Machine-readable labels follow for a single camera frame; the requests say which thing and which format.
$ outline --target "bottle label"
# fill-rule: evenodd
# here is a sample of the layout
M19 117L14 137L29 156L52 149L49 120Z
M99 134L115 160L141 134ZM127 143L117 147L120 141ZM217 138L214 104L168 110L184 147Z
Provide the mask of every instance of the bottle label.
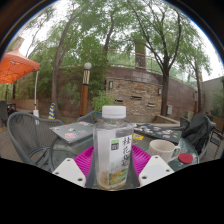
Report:
M109 185L120 185L127 179L132 135L110 140Z

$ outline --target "cup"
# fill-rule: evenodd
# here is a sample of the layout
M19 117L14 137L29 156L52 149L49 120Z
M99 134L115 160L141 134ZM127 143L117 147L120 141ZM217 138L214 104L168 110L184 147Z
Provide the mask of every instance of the cup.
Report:
M166 140L152 140L149 143L148 154L150 156L159 155L166 163L176 159L180 154L180 147Z

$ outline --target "table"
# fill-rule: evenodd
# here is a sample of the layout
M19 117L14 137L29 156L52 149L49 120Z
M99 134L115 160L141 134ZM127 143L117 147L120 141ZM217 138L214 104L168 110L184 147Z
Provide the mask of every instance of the table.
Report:
M147 151L149 142L152 140L153 140L152 138L144 136L142 140L133 139L133 144L143 149L144 151ZM93 145L92 136L86 139L78 140L71 144L66 143L66 141L58 137L57 139L55 139L55 141L52 143L50 147L49 163L51 170L54 171L66 158L75 158L77 155L79 155L81 152L91 147L92 145ZM180 162L178 159L169 162L168 165L175 172L188 166L199 163L198 154L190 143L188 143L183 138L180 138L178 145L181 148L181 153L189 153L193 156L193 162L190 164L184 164ZM136 179L136 174L134 172L133 165L132 166L130 165L126 184L119 190L136 188L135 184L133 183L133 179ZM99 189L96 183L96 179L94 179L92 189Z

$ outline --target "beverage bottle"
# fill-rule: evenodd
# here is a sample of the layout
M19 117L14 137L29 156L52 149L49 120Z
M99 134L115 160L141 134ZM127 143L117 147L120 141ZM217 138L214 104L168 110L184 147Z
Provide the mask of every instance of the beverage bottle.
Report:
M114 190L126 183L134 127L124 121L125 106L103 106L102 117L93 127L97 185Z

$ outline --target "orange umbrella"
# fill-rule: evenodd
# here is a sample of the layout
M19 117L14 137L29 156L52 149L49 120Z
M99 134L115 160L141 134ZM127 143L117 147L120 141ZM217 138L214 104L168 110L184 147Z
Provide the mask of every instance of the orange umbrella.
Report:
M35 61L23 56L19 48L6 53L0 63L0 83L13 83L19 78L37 71L40 67Z

